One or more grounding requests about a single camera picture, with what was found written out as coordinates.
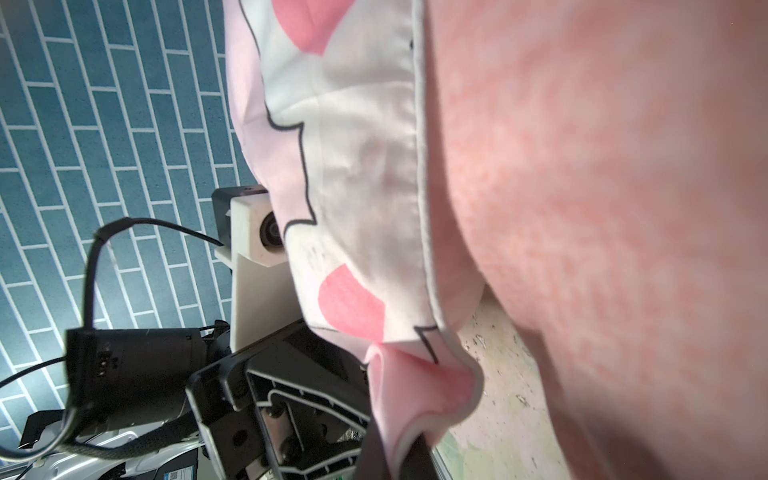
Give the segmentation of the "salmon feather print pillow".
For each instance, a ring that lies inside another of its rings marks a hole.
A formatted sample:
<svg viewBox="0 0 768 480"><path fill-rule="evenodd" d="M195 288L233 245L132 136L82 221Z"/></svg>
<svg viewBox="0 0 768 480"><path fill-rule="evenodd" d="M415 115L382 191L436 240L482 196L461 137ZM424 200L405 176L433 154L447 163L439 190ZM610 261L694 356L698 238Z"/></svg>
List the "salmon feather print pillow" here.
<svg viewBox="0 0 768 480"><path fill-rule="evenodd" d="M430 1L449 194L578 479L767 475L767 5Z"/></svg>

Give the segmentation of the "light pink cartoon pillow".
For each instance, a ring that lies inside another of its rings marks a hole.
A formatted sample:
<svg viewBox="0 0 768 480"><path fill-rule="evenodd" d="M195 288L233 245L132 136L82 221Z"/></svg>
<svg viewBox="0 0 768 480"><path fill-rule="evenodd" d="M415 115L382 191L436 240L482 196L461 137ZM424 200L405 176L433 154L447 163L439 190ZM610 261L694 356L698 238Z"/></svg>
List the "light pink cartoon pillow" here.
<svg viewBox="0 0 768 480"><path fill-rule="evenodd" d="M459 330L484 280L448 198L421 1L227 1L232 124L272 204L304 319L367 369L394 479L476 408Z"/></svg>

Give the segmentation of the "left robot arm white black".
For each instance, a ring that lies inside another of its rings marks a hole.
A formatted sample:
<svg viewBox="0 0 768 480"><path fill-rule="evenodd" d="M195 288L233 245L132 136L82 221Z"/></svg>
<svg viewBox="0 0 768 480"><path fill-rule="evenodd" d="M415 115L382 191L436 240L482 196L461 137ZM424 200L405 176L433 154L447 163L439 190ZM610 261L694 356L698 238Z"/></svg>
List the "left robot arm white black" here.
<svg viewBox="0 0 768 480"><path fill-rule="evenodd" d="M31 415L6 460L57 477L168 479L201 446L221 479L351 477L371 421L348 354L290 324L240 352L230 327L66 334L70 397Z"/></svg>

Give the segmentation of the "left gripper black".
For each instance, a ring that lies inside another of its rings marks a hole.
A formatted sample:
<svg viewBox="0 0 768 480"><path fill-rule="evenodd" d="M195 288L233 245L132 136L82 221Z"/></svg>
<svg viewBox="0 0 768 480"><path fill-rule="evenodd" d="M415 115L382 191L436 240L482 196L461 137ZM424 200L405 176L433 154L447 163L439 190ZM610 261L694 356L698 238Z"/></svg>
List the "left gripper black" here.
<svg viewBox="0 0 768 480"><path fill-rule="evenodd" d="M222 479L352 478L371 419L354 361L302 322L228 343L225 322L69 331L65 450L123 461L198 437Z"/></svg>

